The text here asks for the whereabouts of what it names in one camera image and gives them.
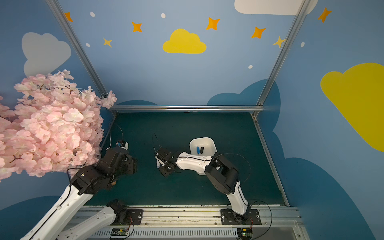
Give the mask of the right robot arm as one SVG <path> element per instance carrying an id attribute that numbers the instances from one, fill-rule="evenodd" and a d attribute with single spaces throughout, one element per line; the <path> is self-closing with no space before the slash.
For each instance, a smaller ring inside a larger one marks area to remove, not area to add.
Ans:
<path id="1" fill-rule="evenodd" d="M 228 197 L 235 214 L 244 216 L 249 209 L 249 203 L 241 189 L 239 170 L 224 154 L 198 156 L 186 152 L 172 153 L 160 148 L 155 153 L 155 159 L 157 168 L 164 177 L 177 169 L 194 171 L 198 175 L 206 176 L 215 189 Z"/>

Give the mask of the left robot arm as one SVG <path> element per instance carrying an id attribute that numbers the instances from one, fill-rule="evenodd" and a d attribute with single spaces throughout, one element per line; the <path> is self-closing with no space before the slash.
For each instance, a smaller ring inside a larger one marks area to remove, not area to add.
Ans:
<path id="1" fill-rule="evenodd" d="M 110 190 L 123 175 L 137 172 L 138 160 L 123 147 L 113 147 L 96 164 L 83 167 L 70 179 L 59 200 L 23 240 L 56 240 L 78 210 L 98 191 Z"/>

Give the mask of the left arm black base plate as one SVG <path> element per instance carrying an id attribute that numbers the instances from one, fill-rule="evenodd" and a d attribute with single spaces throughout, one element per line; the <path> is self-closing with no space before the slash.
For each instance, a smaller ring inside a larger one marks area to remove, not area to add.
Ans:
<path id="1" fill-rule="evenodd" d="M 133 224 L 139 226 L 143 219 L 144 210 L 142 209 L 127 209 L 117 213 L 116 218 L 112 225 L 115 226 L 128 226 Z"/>

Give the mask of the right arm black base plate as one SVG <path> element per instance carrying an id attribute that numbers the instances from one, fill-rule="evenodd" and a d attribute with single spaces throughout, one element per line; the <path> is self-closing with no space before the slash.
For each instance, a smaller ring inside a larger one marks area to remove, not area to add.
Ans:
<path id="1" fill-rule="evenodd" d="M 244 215 L 235 213 L 232 209 L 220 210 L 222 225 L 262 225 L 261 216 L 257 209 L 249 209 Z"/>

